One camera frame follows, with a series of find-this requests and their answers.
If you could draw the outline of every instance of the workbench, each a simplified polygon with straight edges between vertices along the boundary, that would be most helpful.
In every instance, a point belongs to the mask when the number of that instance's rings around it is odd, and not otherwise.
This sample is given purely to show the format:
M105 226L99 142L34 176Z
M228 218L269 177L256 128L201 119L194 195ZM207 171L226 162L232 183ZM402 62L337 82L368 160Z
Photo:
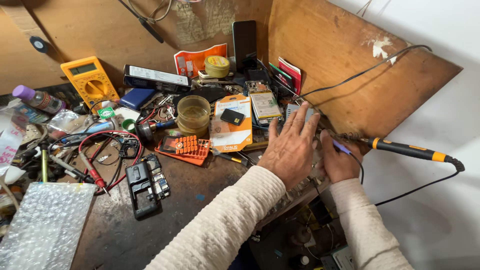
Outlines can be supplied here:
M157 142L159 137L161 135L156 134ZM170 185L171 195L160 200L159 211L141 221L133 216L126 179L111 189L111 196L94 196L72 262L72 270L144 269L203 207L247 171L239 163L212 155L199 167L161 155L154 151L155 146L154 143L147 145L142 156L156 153ZM91 154L95 147L91 146L86 152ZM117 151L111 146L104 149L98 157L107 154L112 156L105 163L117 158ZM74 161L77 168L84 168L79 159ZM132 162L133 159L125 159L129 166ZM97 162L93 162L93 165L105 181L110 180L117 168ZM122 166L120 176L124 174L124 168L125 165ZM196 198L198 194L204 195L204 199Z

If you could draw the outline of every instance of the yellow soldering iron handle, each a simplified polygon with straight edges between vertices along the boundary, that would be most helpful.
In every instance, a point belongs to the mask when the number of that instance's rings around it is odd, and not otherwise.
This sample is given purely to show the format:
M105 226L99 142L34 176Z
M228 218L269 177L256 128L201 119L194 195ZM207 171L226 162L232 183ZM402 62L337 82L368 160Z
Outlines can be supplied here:
M436 152L436 151L418 147L418 146L394 143L378 137L369 138L367 144L370 148L373 148L373 149L390 151L400 155L405 155L405 156L418 158L422 160L450 162L450 159L451 159L450 156L444 153Z

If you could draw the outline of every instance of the white knit sleeve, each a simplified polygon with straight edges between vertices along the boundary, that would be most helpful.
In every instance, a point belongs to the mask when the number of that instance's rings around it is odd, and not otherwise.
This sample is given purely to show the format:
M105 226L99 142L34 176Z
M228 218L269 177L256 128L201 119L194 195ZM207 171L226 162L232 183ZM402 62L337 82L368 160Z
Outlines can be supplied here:
M202 209L145 269L227 269L256 223L284 194L285 186L277 176L265 168L251 167Z
M358 178L333 184L330 191L357 269L413 269L398 249L395 236L385 228L377 207L370 204Z

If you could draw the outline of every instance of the bubble wrap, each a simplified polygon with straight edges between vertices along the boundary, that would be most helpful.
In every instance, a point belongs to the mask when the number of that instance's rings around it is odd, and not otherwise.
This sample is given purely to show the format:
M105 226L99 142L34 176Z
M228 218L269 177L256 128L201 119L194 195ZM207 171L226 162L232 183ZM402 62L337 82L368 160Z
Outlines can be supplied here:
M94 184L31 183L0 243L2 270L67 270Z

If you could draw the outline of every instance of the blue phone battery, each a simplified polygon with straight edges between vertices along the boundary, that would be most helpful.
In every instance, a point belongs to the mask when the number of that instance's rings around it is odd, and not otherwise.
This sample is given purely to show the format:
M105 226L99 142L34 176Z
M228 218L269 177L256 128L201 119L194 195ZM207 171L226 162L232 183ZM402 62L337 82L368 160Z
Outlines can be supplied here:
M125 96L120 98L120 104L125 105L134 110L140 110L140 108L150 101L150 99L155 95L156 90L154 89L141 89L134 88L130 90Z

